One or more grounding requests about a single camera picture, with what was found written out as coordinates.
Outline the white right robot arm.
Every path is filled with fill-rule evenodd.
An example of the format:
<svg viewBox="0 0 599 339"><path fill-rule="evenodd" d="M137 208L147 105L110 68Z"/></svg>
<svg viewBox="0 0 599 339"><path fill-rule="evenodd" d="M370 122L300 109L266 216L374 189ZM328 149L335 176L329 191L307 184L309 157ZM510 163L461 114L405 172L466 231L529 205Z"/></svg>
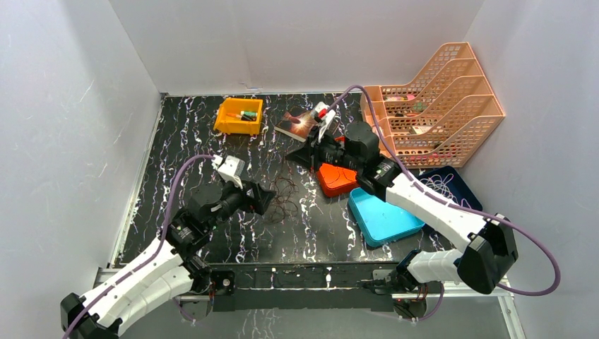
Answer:
<svg viewBox="0 0 599 339"><path fill-rule="evenodd" d="M423 185L381 154L379 137L369 124L349 124L340 141L314 126L302 146L285 157L309 170L330 164L355 171L368 194L409 212L453 244L448 251L411 251L385 278L390 288L417 292L425 283L452 281L488 295L517 261L506 218L483 216Z"/></svg>

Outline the peach plastic file organizer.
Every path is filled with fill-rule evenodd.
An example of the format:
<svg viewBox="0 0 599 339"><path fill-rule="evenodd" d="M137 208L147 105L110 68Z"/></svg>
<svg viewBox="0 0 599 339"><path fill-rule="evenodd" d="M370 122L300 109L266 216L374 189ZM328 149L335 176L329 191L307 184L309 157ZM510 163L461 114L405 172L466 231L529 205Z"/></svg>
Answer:
<svg viewBox="0 0 599 339"><path fill-rule="evenodd" d="M440 46L403 85L368 85L362 118L408 168L464 167L505 118L467 42Z"/></svg>

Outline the light blue square tray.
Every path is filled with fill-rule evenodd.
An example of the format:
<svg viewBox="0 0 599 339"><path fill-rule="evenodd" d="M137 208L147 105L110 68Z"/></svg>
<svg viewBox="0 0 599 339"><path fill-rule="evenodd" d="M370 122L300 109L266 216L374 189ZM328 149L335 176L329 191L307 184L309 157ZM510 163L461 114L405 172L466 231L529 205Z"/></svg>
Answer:
<svg viewBox="0 0 599 339"><path fill-rule="evenodd" d="M361 188L350 192L348 207L370 247L380 247L409 237L425 225L406 210L383 202Z"/></svg>

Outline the dark blue square tray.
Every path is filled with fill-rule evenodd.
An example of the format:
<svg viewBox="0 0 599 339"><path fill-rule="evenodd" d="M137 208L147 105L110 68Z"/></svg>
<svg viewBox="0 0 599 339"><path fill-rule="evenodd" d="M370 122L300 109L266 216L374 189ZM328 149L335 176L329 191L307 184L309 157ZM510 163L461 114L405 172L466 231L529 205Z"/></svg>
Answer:
<svg viewBox="0 0 599 339"><path fill-rule="evenodd" d="M417 179L433 191L445 198L451 199L454 203L462 207L478 211L483 210L481 202L479 202L478 198L470 190L458 171L451 166L424 172L417 176Z"/></svg>

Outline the dark paperback book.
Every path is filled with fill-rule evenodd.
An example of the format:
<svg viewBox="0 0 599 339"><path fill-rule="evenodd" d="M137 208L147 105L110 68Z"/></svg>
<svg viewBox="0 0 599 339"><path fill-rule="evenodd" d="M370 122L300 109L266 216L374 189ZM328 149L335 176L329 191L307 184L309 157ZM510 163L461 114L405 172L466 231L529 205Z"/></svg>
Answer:
<svg viewBox="0 0 599 339"><path fill-rule="evenodd" d="M309 132L318 122L313 118L310 111L289 110L286 111L274 129L300 142L305 142Z"/></svg>

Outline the yellow plastic parts bin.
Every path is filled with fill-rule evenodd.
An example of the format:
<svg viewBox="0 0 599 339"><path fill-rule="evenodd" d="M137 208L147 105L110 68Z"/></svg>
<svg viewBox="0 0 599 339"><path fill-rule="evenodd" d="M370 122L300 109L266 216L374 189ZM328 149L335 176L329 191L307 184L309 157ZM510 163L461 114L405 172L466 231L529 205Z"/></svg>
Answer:
<svg viewBox="0 0 599 339"><path fill-rule="evenodd" d="M225 134L261 133L263 100L229 97L219 106L213 130Z"/></svg>

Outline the orange square tray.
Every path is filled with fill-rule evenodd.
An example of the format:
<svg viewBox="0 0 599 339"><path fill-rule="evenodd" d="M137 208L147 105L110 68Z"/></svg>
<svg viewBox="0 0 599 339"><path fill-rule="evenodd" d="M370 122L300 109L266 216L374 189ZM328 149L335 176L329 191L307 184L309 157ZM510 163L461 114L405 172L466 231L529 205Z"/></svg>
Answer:
<svg viewBox="0 0 599 339"><path fill-rule="evenodd" d="M349 193L359 186L356 174L354 170L324 163L316 172L316 177L324 196L333 198Z"/></svg>

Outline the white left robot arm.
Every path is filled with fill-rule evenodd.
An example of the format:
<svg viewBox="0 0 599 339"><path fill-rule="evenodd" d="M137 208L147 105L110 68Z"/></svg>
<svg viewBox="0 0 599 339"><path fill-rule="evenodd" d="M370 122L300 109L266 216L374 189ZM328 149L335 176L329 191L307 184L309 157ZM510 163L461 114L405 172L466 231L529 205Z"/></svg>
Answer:
<svg viewBox="0 0 599 339"><path fill-rule="evenodd" d="M146 314L175 297L212 293L212 268L198 252L211 232L239 211L263 215L275 192L242 181L203 186L132 262L101 285L60 303L65 338L118 338Z"/></svg>

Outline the green marker pen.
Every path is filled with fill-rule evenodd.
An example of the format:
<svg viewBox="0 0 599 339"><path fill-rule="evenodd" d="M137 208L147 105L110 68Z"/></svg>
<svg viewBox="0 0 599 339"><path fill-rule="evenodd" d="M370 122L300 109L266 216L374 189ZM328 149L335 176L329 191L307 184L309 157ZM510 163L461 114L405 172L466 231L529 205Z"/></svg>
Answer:
<svg viewBox="0 0 599 339"><path fill-rule="evenodd" d="M251 119L257 118L257 113L256 112L251 112L251 111L241 111L241 115L244 116L244 117L249 117Z"/></svg>

